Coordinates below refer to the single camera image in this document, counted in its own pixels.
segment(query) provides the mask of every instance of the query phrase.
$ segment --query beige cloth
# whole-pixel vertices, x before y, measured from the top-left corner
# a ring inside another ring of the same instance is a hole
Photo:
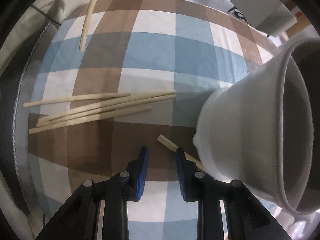
[[[90,0],[36,0],[33,4],[48,14],[52,19],[62,23],[63,20],[80,5]],[[45,23],[45,17],[34,8],[29,8],[11,30],[0,49],[0,75],[9,64],[21,44],[38,31]]]
[[[80,5],[90,0],[36,0],[34,6],[57,22],[63,20]],[[43,27],[46,18],[29,8],[11,30],[0,49],[0,75],[18,51],[21,44]],[[43,227],[41,210],[33,210],[28,218],[15,205],[7,184],[0,172],[0,208],[13,231],[21,240],[35,239]]]
[[[28,219],[15,205],[7,183],[0,171],[0,208],[12,230],[19,239],[31,240],[34,236],[28,224]]]

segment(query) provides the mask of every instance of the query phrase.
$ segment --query blue square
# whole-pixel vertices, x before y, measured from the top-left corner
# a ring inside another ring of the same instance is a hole
[[[223,233],[228,232],[228,225],[227,225],[227,216],[225,212],[221,212],[222,216],[222,226],[223,226]]]
[[[43,93],[45,89],[45,84],[47,83],[48,73],[39,73],[36,77],[35,85],[33,86],[33,92],[31,96],[31,101],[41,101],[43,98]],[[29,109],[30,113],[39,114],[41,106],[32,106]]]
[[[234,84],[235,76],[233,72],[233,61],[231,59],[231,51],[220,47],[215,47],[219,80]]]
[[[131,33],[123,67],[174,71],[175,36]]]
[[[276,204],[270,204],[268,211],[270,212],[271,215],[274,215],[277,209],[277,205]]]
[[[45,215],[46,218],[50,219],[52,217],[52,214],[48,205],[46,195],[44,195],[39,191],[36,191],[36,193],[37,193],[38,202],[39,202],[39,206],[41,208],[42,213]]]
[[[196,240],[198,219],[164,222],[163,240]]]
[[[219,80],[214,46],[176,37],[175,72]]]
[[[63,204],[38,191],[37,191],[37,196],[38,196],[39,205],[42,209],[42,212],[49,219],[52,218],[55,212],[57,212],[57,210]]]
[[[51,42],[62,41],[67,35],[68,31],[70,30],[70,27],[73,25],[75,20],[76,18],[64,21],[59,27],[57,33],[55,34]]]
[[[57,41],[57,42],[52,42],[48,49],[47,52],[45,53],[41,66],[39,68],[39,73],[49,73],[50,69],[52,67],[52,63],[57,56],[57,53],[60,49],[60,46],[62,44],[62,41]]]
[[[164,221],[180,221],[198,218],[198,202],[183,200],[178,181],[168,181]]]
[[[202,106],[219,87],[218,80],[175,73],[172,125],[196,127]]]
[[[231,59],[233,64],[233,73],[235,77],[235,83],[244,79],[248,75],[247,65],[244,57],[231,52]]]
[[[269,210],[270,207],[273,207],[273,203],[268,201],[268,200],[265,200],[263,198],[260,199],[260,203],[267,209]]]
[[[213,45],[209,22],[182,14],[176,14],[176,36]]]
[[[164,222],[128,221],[130,240],[162,240]]]
[[[234,84],[248,75],[244,57],[217,46],[215,51],[220,81]]]
[[[35,189],[37,192],[41,192],[42,194],[44,194],[39,157],[29,153],[28,160],[29,160],[29,167],[31,171],[32,181],[35,186]]]
[[[87,48],[91,37],[92,35],[87,36],[85,49]],[[55,59],[52,62],[50,72],[78,69],[85,53],[85,50],[83,52],[79,51],[80,37],[63,40],[60,42],[61,45]]]

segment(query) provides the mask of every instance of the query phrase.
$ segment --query checkered tablecloth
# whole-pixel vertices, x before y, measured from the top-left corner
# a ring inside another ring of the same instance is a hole
[[[150,112],[28,135],[40,206],[52,217],[84,180],[109,179],[147,146],[145,192],[140,202],[128,203],[131,240],[196,239],[197,203],[183,202],[175,155],[156,139],[163,134],[197,158],[192,138],[206,99],[259,68],[276,47],[243,22],[188,1],[99,0],[80,53],[86,9],[72,13],[53,38],[41,59],[33,101],[159,90],[176,90],[177,97],[152,103]],[[92,102],[32,107],[29,127],[41,116]]]

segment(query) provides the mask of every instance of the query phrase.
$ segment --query black cable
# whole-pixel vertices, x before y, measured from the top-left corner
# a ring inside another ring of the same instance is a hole
[[[238,19],[243,19],[245,23],[248,23],[248,20],[241,12],[235,10],[234,13]]]
[[[58,24],[59,26],[61,26],[61,23],[58,23],[56,20],[52,19],[50,16],[46,15],[43,11],[41,11],[40,9],[38,9],[36,6],[34,6],[33,4],[31,4],[31,6],[33,9],[35,9],[36,11],[38,11],[40,14],[42,14],[44,17],[46,17],[49,21],[54,22],[55,24]]]

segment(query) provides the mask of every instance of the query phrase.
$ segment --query brown square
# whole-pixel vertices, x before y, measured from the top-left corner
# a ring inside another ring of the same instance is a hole
[[[263,36],[261,33],[259,33],[257,30],[255,30],[254,28],[250,28],[250,31],[252,33],[253,39],[254,41],[261,46],[262,48],[264,48],[266,51],[269,51],[269,46],[268,46],[268,38]]]
[[[113,0],[97,0],[92,13],[105,12]],[[87,14],[89,4],[84,4],[75,9],[66,20],[81,17]]]
[[[267,39],[267,43],[269,46],[269,49],[267,49],[267,51],[269,51],[273,56],[278,55],[280,52],[279,48],[269,39]]]
[[[38,119],[44,115],[29,114],[29,128],[36,127]],[[51,163],[67,166],[67,127],[28,135],[29,153]]]
[[[94,182],[101,182],[110,179],[110,177],[81,172],[70,168],[68,169],[68,174],[72,193],[87,179],[91,179]]]
[[[194,127],[172,126],[171,141],[175,145],[182,147],[185,152],[199,160],[197,149],[192,142],[195,134],[196,128]]]
[[[230,17],[230,19],[233,23],[233,26],[234,26],[237,34],[242,35],[243,37],[247,38],[249,41],[255,42],[255,40],[252,36],[250,27],[246,23],[244,23],[234,17]]]
[[[80,68],[73,88],[73,96],[117,93],[121,76],[119,67]],[[100,102],[101,100],[73,101],[70,108]]]
[[[251,60],[248,60],[248,59],[244,58],[244,61],[245,61],[245,65],[247,67],[248,74],[252,73],[255,70],[258,70],[259,68],[261,68],[261,65],[258,65],[257,63],[254,63]]]
[[[107,11],[94,33],[131,32],[137,15],[138,10]]]
[[[208,20],[205,6],[185,0],[176,0],[176,13]]]
[[[113,0],[108,11],[139,10],[143,0]]]
[[[68,168],[111,176],[113,121],[99,120],[68,127]]]
[[[92,35],[80,68],[122,67],[131,32]]]
[[[175,154],[156,139],[170,139],[171,126],[114,122],[112,136],[112,174],[123,171],[135,160],[142,146],[149,150],[148,181],[176,181]]]
[[[87,9],[88,9],[87,4],[79,6],[71,14],[69,14],[69,16],[65,19],[65,21],[85,15],[87,13]]]
[[[209,22],[225,27],[233,32],[236,31],[231,22],[231,17],[228,14],[209,7],[206,7],[205,10]]]
[[[143,0],[140,10],[176,12],[176,0]]]
[[[251,60],[254,63],[257,63],[258,65],[262,65],[262,60],[257,44],[238,33],[237,36],[241,45],[244,58]]]

